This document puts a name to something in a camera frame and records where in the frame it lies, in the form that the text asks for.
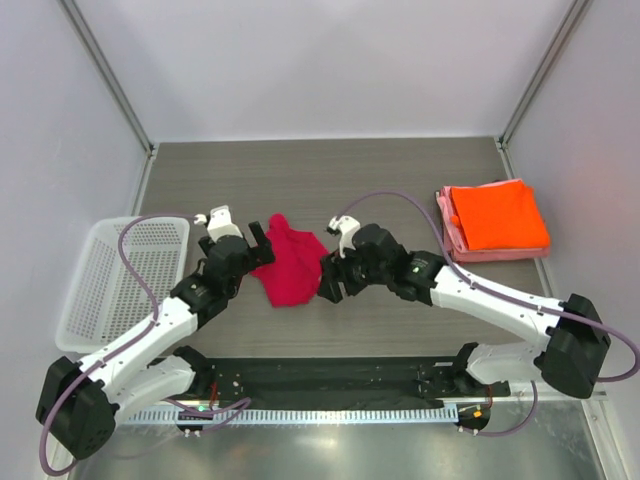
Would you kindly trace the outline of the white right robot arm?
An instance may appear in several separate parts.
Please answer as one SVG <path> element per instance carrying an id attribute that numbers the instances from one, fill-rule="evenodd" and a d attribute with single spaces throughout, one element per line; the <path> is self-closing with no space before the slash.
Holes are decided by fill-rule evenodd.
<path id="1" fill-rule="evenodd" d="M 599 330 L 593 303 L 527 294 L 488 281 L 428 251 L 408 251 L 377 224 L 344 216 L 327 228 L 337 250 L 321 261 L 320 297 L 338 303 L 368 286 L 386 287 L 402 300 L 455 310 L 519 337 L 519 342 L 465 344 L 450 372 L 453 388 L 473 395 L 505 381 L 543 381 L 570 397 L 589 398 L 611 340 Z"/>

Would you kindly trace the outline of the aluminium frame post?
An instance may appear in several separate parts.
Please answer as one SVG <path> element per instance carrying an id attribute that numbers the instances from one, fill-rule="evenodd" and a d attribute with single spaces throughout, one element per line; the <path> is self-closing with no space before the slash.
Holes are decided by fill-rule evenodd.
<path id="1" fill-rule="evenodd" d="M 558 28 L 546 48 L 538 66 L 536 67 L 524 93 L 520 97 L 503 133 L 496 138 L 496 144 L 500 151 L 505 151 L 515 135 L 520 124 L 524 120 L 528 110 L 542 90 L 545 82 L 550 77 L 555 65 L 560 60 L 564 50 L 577 31 L 584 16 L 592 5 L 591 0 L 574 0 L 570 3 Z"/>
<path id="2" fill-rule="evenodd" d="M 145 155 L 150 158 L 154 152 L 154 143 L 146 133 L 134 108 L 122 88 L 110 62 L 108 61 L 98 39 L 93 33 L 84 14 L 74 0 L 58 0 L 57 4 L 70 22 L 80 43 L 86 50 L 90 60 L 96 67 L 106 89 L 119 108 L 124 120 L 141 145 Z"/>

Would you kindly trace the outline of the orange folded t shirt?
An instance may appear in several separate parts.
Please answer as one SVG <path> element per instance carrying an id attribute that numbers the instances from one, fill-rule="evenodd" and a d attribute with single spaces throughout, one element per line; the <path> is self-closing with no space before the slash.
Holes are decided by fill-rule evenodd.
<path id="1" fill-rule="evenodd" d="M 522 180 L 478 187 L 452 187 L 454 224 L 471 251 L 546 249 L 551 237 L 534 189 Z"/>

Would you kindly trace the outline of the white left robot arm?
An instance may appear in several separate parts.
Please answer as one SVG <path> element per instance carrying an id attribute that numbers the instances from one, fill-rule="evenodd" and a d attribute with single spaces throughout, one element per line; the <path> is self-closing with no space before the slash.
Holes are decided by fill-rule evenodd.
<path id="1" fill-rule="evenodd" d="M 62 356 L 49 366 L 35 414 L 42 444 L 54 437 L 73 459 L 84 460 L 147 405 L 183 393 L 200 399 L 211 391 L 213 375 L 194 349 L 180 347 L 166 360 L 154 360 L 222 313 L 244 276 L 275 260 L 259 223 L 249 225 L 250 244 L 232 221 L 211 222 L 199 241 L 204 256 L 197 269 L 163 301 L 153 301 L 148 317 L 78 361 Z"/>

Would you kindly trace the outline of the white plastic perforated basket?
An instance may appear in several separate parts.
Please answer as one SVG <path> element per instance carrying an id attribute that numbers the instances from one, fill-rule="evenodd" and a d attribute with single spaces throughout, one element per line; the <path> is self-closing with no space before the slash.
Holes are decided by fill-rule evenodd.
<path id="1" fill-rule="evenodd" d="M 127 270 L 123 252 L 157 301 L 169 295 L 185 269 L 190 224 L 177 217 L 144 220 L 126 234 L 131 217 L 102 220 L 90 230 L 59 321 L 55 344 L 63 352 L 92 353 L 152 312 L 147 293 Z"/>

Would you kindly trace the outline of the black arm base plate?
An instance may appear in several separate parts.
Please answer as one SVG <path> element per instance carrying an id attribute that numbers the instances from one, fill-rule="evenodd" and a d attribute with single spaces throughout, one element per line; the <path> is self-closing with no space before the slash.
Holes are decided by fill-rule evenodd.
<path id="1" fill-rule="evenodd" d="M 507 382 L 483 386 L 447 356 L 217 358 L 211 361 L 222 406 L 249 398 L 258 410 L 437 409 L 454 398 L 511 394 Z"/>

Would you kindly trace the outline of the left aluminium frame post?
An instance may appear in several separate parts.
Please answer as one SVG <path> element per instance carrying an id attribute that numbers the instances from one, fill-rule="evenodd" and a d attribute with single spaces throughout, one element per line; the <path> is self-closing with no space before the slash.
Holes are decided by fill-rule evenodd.
<path id="1" fill-rule="evenodd" d="M 122 88 L 110 62 L 108 61 L 98 39 L 93 33 L 84 14 L 74 0 L 58 0 L 57 4 L 70 22 L 80 43 L 86 50 L 90 60 L 96 67 L 106 89 L 119 108 L 124 120 L 141 145 L 145 155 L 150 158 L 154 152 L 154 143 L 146 133 L 134 108 Z"/>

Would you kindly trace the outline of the right aluminium frame post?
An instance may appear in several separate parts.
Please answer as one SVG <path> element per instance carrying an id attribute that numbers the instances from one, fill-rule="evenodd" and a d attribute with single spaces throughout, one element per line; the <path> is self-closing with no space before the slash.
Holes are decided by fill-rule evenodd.
<path id="1" fill-rule="evenodd" d="M 574 0 L 570 3 L 558 28 L 546 48 L 538 66 L 536 67 L 524 93 L 520 97 L 503 133 L 496 138 L 496 144 L 500 151 L 505 151 L 515 135 L 520 124 L 524 120 L 528 110 L 542 90 L 545 82 L 550 77 L 555 65 L 560 60 L 564 50 L 577 31 L 584 16 L 592 5 L 591 0 Z"/>

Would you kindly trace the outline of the pink folded t shirt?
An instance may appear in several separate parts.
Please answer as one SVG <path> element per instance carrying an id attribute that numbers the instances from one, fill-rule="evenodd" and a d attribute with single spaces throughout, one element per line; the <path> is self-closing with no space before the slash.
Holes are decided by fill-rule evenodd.
<path id="1" fill-rule="evenodd" d="M 520 179 L 498 181 L 484 185 L 500 184 Z M 460 227 L 454 224 L 454 207 L 450 199 L 450 189 L 444 186 L 438 192 L 436 201 L 442 216 L 443 237 L 446 251 L 452 256 L 454 261 L 462 263 L 483 263 L 493 261 L 512 261 L 523 259 L 535 259 L 545 257 L 550 254 L 551 246 L 546 249 L 514 249 L 514 250 L 480 250 L 471 251 L 466 244 L 464 234 Z"/>

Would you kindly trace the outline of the magenta t shirt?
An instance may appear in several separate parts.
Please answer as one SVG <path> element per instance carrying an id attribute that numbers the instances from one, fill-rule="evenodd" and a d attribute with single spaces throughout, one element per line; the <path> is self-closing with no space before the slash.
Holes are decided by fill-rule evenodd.
<path id="1" fill-rule="evenodd" d="M 275 261 L 251 275 L 261 283 L 274 308 L 307 304 L 319 289 L 321 260 L 327 249 L 314 233 L 293 229 L 281 213 L 270 217 L 266 237 Z"/>

